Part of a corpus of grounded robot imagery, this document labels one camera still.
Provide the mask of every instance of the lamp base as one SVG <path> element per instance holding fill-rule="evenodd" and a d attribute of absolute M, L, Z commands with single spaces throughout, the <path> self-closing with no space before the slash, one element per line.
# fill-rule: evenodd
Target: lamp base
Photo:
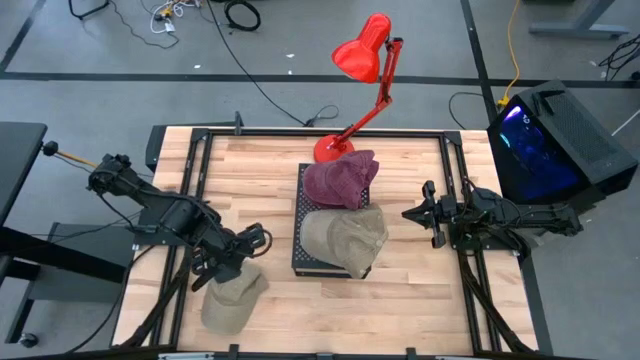
<path fill-rule="evenodd" d="M 339 146 L 331 146 L 337 137 L 338 135 L 327 135 L 318 140 L 313 148 L 313 158 L 317 163 L 338 160 L 342 155 L 355 150 L 349 140 L 342 142 Z"/>

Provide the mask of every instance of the lamp shade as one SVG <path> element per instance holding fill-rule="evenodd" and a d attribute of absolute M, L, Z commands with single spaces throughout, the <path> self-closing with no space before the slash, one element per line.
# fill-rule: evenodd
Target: lamp shade
<path fill-rule="evenodd" d="M 378 51 L 390 33 L 391 19 L 385 14 L 373 14 L 367 19 L 358 38 L 340 45 L 331 58 L 350 77 L 374 83 L 380 71 Z"/>

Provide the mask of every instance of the beige cap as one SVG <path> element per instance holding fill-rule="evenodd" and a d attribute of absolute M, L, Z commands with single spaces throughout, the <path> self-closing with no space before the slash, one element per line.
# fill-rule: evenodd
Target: beige cap
<path fill-rule="evenodd" d="M 304 251 L 326 263 L 343 267 L 361 279 L 389 237 L 382 210 L 319 210 L 305 216 L 300 226 Z"/>
<path fill-rule="evenodd" d="M 258 296 L 268 287 L 260 268 L 245 261 L 237 278 L 222 284 L 209 281 L 202 304 L 202 323 L 219 335 L 238 334 L 249 321 Z"/>

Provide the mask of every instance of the lamp arm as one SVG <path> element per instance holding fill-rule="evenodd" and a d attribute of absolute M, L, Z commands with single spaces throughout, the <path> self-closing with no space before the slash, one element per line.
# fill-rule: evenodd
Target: lamp arm
<path fill-rule="evenodd" d="M 387 59 L 384 63 L 382 77 L 380 78 L 380 91 L 378 91 L 378 99 L 376 100 L 375 107 L 363 116 L 355 125 L 349 126 L 345 129 L 345 132 L 338 135 L 333 146 L 340 146 L 340 144 L 350 138 L 351 135 L 360 130 L 376 115 L 381 113 L 382 110 L 391 105 L 393 99 L 389 93 L 391 91 L 391 84 L 393 83 L 393 77 L 396 72 L 396 65 L 398 64 L 398 57 L 400 56 L 400 50 L 402 50 L 403 43 L 404 40 L 402 40 L 402 38 L 387 40 L 385 45 L 387 48 Z"/>

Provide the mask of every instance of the wooden table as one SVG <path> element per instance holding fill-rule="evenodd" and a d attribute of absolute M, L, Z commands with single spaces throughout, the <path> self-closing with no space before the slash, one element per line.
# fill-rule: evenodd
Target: wooden table
<path fill-rule="evenodd" d="M 191 130 L 167 128 L 153 182 L 160 189 L 180 188 Z M 460 133 L 470 178 L 480 187 L 499 191 L 486 133 Z M 208 332 L 200 320 L 205 290 L 189 290 L 178 349 L 227 351 L 230 344 L 239 344 L 241 352 L 403 354 L 405 348 L 415 347 L 418 354 L 472 354 L 456 252 L 448 245 L 433 249 L 431 232 L 400 215 L 422 201 L 426 180 L 434 180 L 439 193 L 446 191 L 440 150 L 433 139 L 353 138 L 356 149 L 374 150 L 380 162 L 371 200 L 385 214 L 389 241 L 366 280 L 294 275 L 291 247 L 298 164 L 313 162 L 317 139 L 214 138 L 204 199 L 234 231 L 253 222 L 271 231 L 273 248 L 248 260 L 263 269 L 269 289 L 236 336 Z M 455 159 L 451 145 L 449 151 Z M 455 160 L 452 165 L 460 189 Z M 195 178 L 190 189 L 195 189 Z M 166 253 L 166 247 L 156 247 L 131 271 L 114 344 L 128 338 L 155 303 Z M 486 251 L 485 258 L 496 307 L 523 342 L 537 348 L 517 258 L 507 251 Z M 479 305 L 476 308 L 483 345 L 489 349 L 484 312 Z M 168 309 L 165 341 L 173 304 Z"/>

